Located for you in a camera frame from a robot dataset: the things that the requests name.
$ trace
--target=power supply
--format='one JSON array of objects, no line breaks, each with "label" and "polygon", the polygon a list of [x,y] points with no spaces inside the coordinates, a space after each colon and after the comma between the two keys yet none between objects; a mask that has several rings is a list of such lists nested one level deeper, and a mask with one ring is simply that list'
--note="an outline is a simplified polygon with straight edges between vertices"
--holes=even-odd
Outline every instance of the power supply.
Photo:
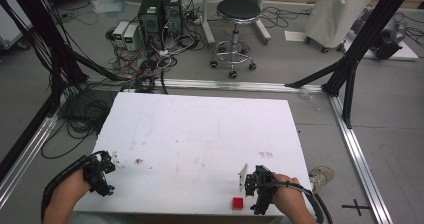
[{"label": "power supply", "polygon": [[113,31],[113,39],[115,39],[115,45],[117,47],[125,48],[125,41],[123,37],[129,24],[130,23],[127,21],[121,21],[115,31]]},{"label": "power supply", "polygon": [[137,24],[130,24],[124,34],[127,51],[136,51],[141,46],[141,36]]},{"label": "power supply", "polygon": [[146,50],[163,50],[165,40],[162,37],[166,38],[164,13],[163,0],[142,0],[138,20]]},{"label": "power supply", "polygon": [[178,37],[183,34],[181,0],[164,0],[168,37]]}]

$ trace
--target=stool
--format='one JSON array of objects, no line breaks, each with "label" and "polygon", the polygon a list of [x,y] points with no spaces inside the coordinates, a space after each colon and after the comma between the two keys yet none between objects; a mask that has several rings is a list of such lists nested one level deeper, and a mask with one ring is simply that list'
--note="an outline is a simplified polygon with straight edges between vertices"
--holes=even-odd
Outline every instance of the stool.
[{"label": "stool", "polygon": [[220,18],[235,23],[231,41],[222,41],[215,46],[210,66],[218,67],[218,61],[231,65],[230,78],[236,78],[237,72],[234,64],[250,61],[249,69],[255,70],[256,64],[250,57],[249,46],[238,41],[238,24],[251,24],[256,22],[261,14],[259,6],[249,0],[224,0],[218,4],[217,14]]}]

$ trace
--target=hand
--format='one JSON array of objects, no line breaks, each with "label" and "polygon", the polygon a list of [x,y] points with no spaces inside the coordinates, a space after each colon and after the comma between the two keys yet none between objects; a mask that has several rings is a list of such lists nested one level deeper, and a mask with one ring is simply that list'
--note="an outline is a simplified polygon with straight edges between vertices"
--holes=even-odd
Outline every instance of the hand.
[{"label": "hand", "polygon": [[[286,175],[272,173],[279,182],[290,182],[299,184],[297,178],[290,178]],[[272,198],[272,203],[284,213],[293,224],[316,223],[311,213],[306,208],[305,200],[300,191],[290,187],[279,187]]]},{"label": "hand", "polygon": [[90,184],[84,181],[79,169],[63,180],[53,191],[52,199],[44,213],[43,224],[66,224],[75,204],[87,193]]}]

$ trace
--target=red cube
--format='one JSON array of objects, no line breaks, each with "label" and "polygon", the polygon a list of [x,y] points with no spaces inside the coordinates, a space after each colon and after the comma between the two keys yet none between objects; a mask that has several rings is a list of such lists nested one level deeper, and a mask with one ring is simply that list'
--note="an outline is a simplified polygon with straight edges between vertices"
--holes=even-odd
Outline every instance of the red cube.
[{"label": "red cube", "polygon": [[243,209],[243,197],[233,197],[233,210]]}]

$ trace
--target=white board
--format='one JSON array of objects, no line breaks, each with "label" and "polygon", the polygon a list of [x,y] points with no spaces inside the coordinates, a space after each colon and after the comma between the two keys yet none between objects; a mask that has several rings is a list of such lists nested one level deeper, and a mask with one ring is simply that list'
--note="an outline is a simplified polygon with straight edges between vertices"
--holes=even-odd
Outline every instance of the white board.
[{"label": "white board", "polygon": [[[106,176],[112,196],[85,195],[75,211],[253,215],[256,196],[232,210],[245,163],[310,187],[287,101],[119,93],[94,151],[124,166]],[[266,215],[281,215],[270,205]]]}]

